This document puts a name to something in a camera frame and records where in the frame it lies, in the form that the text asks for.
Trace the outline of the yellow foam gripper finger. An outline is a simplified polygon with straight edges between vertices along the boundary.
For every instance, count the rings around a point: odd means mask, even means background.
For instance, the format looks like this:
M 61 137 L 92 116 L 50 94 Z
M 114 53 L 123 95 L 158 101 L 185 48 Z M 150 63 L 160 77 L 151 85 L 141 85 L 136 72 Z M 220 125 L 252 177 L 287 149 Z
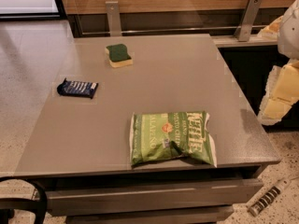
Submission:
M 272 21 L 269 25 L 265 26 L 257 36 L 264 39 L 277 40 L 280 23 L 282 22 L 282 16 Z
M 299 61 L 290 59 L 282 67 L 274 65 L 269 73 L 258 121 L 262 125 L 280 122 L 299 101 Z

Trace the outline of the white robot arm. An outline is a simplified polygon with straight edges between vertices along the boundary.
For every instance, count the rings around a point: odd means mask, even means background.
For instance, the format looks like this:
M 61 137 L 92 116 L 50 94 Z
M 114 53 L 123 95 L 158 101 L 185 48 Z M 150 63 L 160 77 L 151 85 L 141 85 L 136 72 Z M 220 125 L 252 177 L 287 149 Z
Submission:
M 274 34 L 278 52 L 289 61 L 282 67 L 274 65 L 268 75 L 258 113 L 258 121 L 266 126 L 280 122 L 299 101 L 299 0 L 262 29 L 259 36 L 273 38 Z

